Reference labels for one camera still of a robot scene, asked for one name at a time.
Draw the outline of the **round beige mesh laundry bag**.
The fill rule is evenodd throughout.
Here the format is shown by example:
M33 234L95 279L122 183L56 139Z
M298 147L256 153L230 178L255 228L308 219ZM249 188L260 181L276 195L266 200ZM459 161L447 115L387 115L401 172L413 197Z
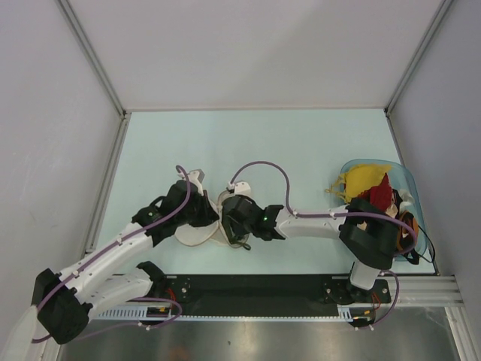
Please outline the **round beige mesh laundry bag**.
M189 225L179 227L174 233L174 237L183 245L188 247L196 247L201 244L205 244L207 241L212 240L217 244L229 246L221 221L222 221L222 202L227 198L232 197L227 190L221 192L215 202L210 201L218 212L219 220L213 225L194 228Z

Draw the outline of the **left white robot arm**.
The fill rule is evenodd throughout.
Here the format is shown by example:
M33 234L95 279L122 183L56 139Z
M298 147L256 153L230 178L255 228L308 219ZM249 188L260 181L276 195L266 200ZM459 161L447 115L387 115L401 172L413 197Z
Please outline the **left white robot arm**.
M91 297L122 264L152 250L181 226L202 228L219 220L207 191L191 181L179 180L168 193L141 208L121 233L102 248L59 272L46 268L34 283L32 306L49 338L58 344L75 339L87 326L95 303Z

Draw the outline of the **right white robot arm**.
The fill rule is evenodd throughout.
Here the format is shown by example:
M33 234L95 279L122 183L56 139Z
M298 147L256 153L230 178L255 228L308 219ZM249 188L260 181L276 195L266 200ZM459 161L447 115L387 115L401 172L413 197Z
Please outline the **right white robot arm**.
M253 235L263 241L298 237L341 241L355 257L346 282L354 302L369 300L381 271L392 267L397 252L399 226L364 199L325 214L292 214L283 205L260 208L248 196L222 201L220 228L229 244L239 244Z

